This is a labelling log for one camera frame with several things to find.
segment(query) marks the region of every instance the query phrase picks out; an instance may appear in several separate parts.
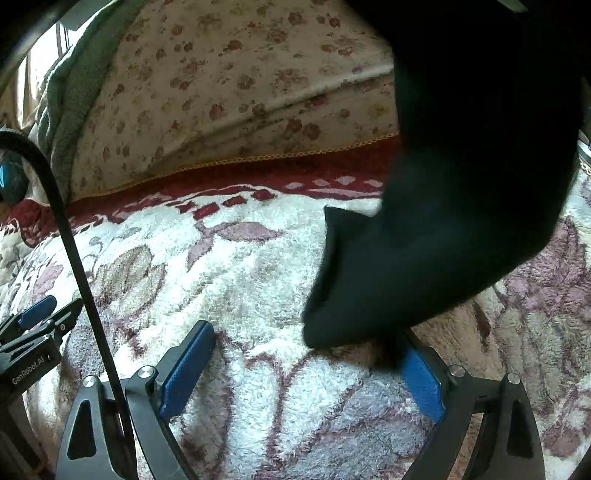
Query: black fabric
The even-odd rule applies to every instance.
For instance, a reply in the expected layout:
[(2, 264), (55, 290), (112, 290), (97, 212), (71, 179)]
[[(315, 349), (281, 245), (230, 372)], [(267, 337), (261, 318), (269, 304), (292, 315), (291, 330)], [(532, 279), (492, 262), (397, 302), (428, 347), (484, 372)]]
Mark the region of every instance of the black fabric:
[(581, 0), (521, 0), (556, 32), (580, 74), (591, 83), (591, 2)]
[(576, 171), (580, 77), (494, 0), (350, 0), (392, 45), (402, 153), (372, 218), (326, 210), (304, 340), (326, 348), (467, 300), (548, 242)]

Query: gold lace trim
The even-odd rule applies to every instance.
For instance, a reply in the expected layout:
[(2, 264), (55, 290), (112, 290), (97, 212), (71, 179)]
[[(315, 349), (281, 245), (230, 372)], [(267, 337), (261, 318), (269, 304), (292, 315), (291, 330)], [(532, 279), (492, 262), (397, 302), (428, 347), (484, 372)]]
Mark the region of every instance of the gold lace trim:
[(343, 152), (347, 150), (354, 150), (360, 147), (366, 147), (368, 145), (372, 145), (374, 143), (380, 142), (382, 140), (387, 140), (388, 138), (394, 138), (398, 136), (398, 132), (392, 132), (386, 135), (381, 135), (380, 137), (372, 138), (371, 140), (364, 140), (362, 142), (354, 143), (351, 145), (344, 145), (342, 147), (334, 147), (334, 148), (319, 148), (318, 150), (307, 150), (303, 152), (294, 152), (294, 153), (276, 153), (271, 155), (256, 155), (254, 157), (236, 157), (236, 158), (227, 158), (225, 160), (212, 160), (207, 161), (205, 163), (200, 163), (198, 165), (191, 165), (190, 167), (183, 167), (176, 171), (170, 173), (163, 173), (162, 175), (154, 175), (152, 177), (147, 177), (145, 179), (137, 180), (134, 182), (126, 183), (125, 185), (113, 189), (107, 190), (105, 192), (96, 192), (96, 193), (88, 193), (81, 197), (78, 197), (74, 202), (78, 202), (79, 200), (87, 199), (87, 198), (94, 198), (94, 197), (103, 197), (106, 195), (111, 195), (113, 193), (122, 192), (123, 190), (130, 189), (132, 187), (137, 187), (137, 185), (142, 185), (143, 183), (147, 183), (149, 181), (163, 179), (166, 177), (170, 177), (171, 175), (176, 175), (177, 173), (182, 173), (184, 171), (191, 171), (197, 170), (198, 168), (205, 168), (205, 167), (214, 167), (218, 165), (232, 165), (236, 163), (247, 163), (247, 162), (258, 162), (258, 161), (269, 161), (269, 160), (283, 160), (285, 158), (300, 158), (300, 157), (311, 157), (312, 155), (321, 155), (325, 153), (337, 153)]

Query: black cable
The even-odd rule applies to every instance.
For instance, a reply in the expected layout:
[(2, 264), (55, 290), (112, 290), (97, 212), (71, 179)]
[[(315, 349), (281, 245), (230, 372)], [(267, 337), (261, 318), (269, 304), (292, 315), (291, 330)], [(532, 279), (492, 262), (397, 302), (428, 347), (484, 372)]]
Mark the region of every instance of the black cable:
[(66, 51), (70, 50), (70, 34), (68, 29), (60, 22), (61, 27), (64, 29), (64, 40), (66, 41)]
[(66, 217), (64, 203), (61, 200), (60, 192), (51, 172), (49, 162), (33, 142), (22, 133), (14, 130), (0, 129), (0, 148), (11, 150), (27, 160), (39, 177), (43, 190), (47, 195), (47, 200), (56, 219), (61, 240), (64, 243), (66, 254), (70, 260), (70, 265), (72, 266), (72, 271), (74, 272), (74, 277), (80, 290), (82, 302), (84, 302), (84, 307), (88, 314), (90, 326), (99, 348), (100, 357), (105, 366), (105, 372), (111, 384), (113, 396), (115, 397), (115, 406), (121, 418), (124, 438), (129, 443), (130, 452), (135, 457), (135, 440), (131, 417), (129, 415), (129, 406), (125, 400), (123, 388), (121, 387), (119, 375), (117, 374), (117, 368), (115, 367), (115, 362), (113, 361), (113, 356), (107, 343), (105, 331), (100, 322), (99, 312), (96, 309), (95, 300), (92, 296), (90, 285), (88, 285), (84, 267), (80, 260), (80, 254), (78, 253), (76, 242), (70, 229), (70, 222)]

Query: green towel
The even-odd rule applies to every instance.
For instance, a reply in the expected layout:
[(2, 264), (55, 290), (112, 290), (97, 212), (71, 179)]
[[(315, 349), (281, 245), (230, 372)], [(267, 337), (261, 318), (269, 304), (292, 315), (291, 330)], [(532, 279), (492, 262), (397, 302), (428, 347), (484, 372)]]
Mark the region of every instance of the green towel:
[(37, 112), (37, 142), (50, 159), (64, 201), (80, 129), (105, 80), (119, 41), (146, 0), (116, 0), (104, 7), (47, 76)]

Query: metal screw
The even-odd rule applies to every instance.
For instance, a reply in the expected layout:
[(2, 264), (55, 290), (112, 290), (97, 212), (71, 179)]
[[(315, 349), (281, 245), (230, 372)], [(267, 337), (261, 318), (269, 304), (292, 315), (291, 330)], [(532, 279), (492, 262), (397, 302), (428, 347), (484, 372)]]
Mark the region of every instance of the metal screw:
[(96, 377), (94, 375), (89, 375), (82, 381), (82, 385), (85, 387), (92, 387), (96, 383)]
[(514, 373), (507, 374), (507, 380), (509, 381), (509, 383), (512, 383), (514, 385), (519, 385), (521, 383), (519, 375)]
[(154, 367), (147, 365), (139, 369), (138, 375), (140, 378), (149, 378), (154, 375), (155, 370), (156, 369)]
[(453, 377), (461, 378), (466, 375), (466, 370), (461, 365), (450, 365), (449, 372)]

